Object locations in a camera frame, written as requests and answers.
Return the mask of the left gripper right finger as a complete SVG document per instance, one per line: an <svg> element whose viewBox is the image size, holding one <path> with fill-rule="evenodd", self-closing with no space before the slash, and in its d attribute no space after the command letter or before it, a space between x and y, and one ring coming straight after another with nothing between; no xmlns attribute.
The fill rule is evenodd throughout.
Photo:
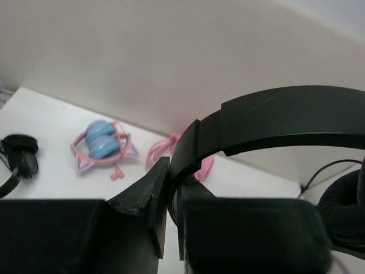
<svg viewBox="0 0 365 274"><path fill-rule="evenodd" d="M221 198L195 178L177 189L185 273L327 273L331 242L315 207L284 198Z"/></svg>

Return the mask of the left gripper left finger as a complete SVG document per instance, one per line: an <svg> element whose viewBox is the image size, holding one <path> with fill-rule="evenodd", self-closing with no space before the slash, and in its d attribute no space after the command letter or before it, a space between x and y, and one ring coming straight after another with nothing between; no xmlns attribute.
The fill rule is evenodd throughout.
<svg viewBox="0 0 365 274"><path fill-rule="evenodd" d="M2 200L1 272L157 273L169 164L159 159L110 200Z"/></svg>

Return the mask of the black Panasonic wired headphones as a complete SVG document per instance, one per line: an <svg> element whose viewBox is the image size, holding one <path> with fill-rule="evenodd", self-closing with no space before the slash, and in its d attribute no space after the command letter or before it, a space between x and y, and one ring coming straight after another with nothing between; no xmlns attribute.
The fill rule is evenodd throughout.
<svg viewBox="0 0 365 274"><path fill-rule="evenodd" d="M364 92L335 86L289 86L229 100L195 120L177 143L169 168L167 209L178 221L175 194L202 161L266 148L364 149ZM364 169L333 182L319 211L336 251L364 258Z"/></svg>

